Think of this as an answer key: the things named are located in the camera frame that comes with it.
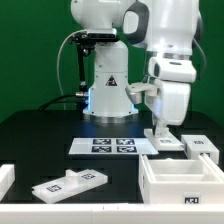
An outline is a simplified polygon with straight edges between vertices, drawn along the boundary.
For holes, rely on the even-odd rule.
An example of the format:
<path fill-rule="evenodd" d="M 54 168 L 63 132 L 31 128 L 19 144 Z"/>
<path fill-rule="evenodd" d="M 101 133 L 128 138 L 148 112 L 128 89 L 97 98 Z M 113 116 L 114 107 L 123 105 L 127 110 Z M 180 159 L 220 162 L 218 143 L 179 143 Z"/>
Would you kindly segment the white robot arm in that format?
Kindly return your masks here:
<path fill-rule="evenodd" d="M 94 54 L 86 117 L 124 119 L 143 103 L 155 138 L 184 121 L 199 0 L 71 0 L 71 14 L 83 28 L 82 51 Z"/>

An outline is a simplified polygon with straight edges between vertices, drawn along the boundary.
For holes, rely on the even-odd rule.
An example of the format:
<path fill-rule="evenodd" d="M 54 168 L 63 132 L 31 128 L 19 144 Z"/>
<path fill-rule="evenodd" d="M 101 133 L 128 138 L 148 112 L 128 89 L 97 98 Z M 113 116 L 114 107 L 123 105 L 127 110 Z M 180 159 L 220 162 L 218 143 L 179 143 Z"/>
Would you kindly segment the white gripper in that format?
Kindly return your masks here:
<path fill-rule="evenodd" d="M 152 112 L 152 132 L 157 137 L 167 136 L 167 125 L 181 125 L 185 119 L 191 87 L 187 83 L 154 81 L 156 87 L 155 96 L 145 96 L 145 105 Z"/>

